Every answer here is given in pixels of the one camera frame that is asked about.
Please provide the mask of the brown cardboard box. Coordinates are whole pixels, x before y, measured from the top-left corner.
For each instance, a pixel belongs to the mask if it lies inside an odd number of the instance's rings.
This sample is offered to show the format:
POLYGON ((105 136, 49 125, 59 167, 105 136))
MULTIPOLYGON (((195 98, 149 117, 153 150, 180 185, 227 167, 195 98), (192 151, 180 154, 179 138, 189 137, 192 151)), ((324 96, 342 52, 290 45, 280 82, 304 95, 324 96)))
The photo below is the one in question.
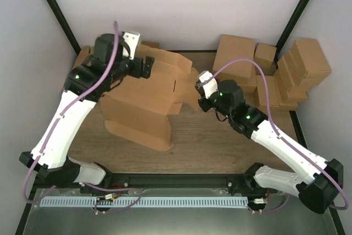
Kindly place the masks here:
POLYGON ((198 110, 195 89, 198 72, 186 57, 140 45, 136 55, 155 59, 148 79, 127 76, 122 84, 105 93, 100 108, 106 129, 113 135, 157 151, 172 148, 168 117, 183 104, 198 110))

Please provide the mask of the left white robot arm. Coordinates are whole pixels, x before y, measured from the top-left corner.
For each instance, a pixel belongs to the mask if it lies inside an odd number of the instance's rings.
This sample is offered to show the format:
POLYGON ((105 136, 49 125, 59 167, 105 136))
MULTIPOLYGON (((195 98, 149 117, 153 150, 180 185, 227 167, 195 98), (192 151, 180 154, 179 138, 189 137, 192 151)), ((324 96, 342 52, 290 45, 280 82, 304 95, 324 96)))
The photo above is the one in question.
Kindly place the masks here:
POLYGON ((49 127, 31 151, 21 153, 19 161, 56 187, 88 183, 100 193, 108 192, 112 188, 109 170, 98 163, 72 159, 68 150, 84 119, 116 82, 128 75, 150 77, 154 58, 138 58, 139 44, 139 33, 122 32, 119 36, 102 34, 93 48, 83 48, 65 81, 49 127))

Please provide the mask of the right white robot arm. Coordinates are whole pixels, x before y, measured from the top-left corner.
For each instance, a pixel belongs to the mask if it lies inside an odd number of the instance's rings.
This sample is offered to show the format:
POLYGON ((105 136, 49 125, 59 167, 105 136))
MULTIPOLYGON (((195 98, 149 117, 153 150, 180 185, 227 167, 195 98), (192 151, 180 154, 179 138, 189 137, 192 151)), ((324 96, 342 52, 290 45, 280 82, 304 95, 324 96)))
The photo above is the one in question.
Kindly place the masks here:
POLYGON ((271 124, 266 114, 245 102, 234 80, 198 80, 195 88, 204 112, 214 109, 224 115, 236 132, 265 147, 292 169, 286 172, 255 163, 246 171, 244 185, 248 191, 275 189, 298 197, 317 214, 327 210, 343 187, 343 165, 339 161, 310 152, 271 124))

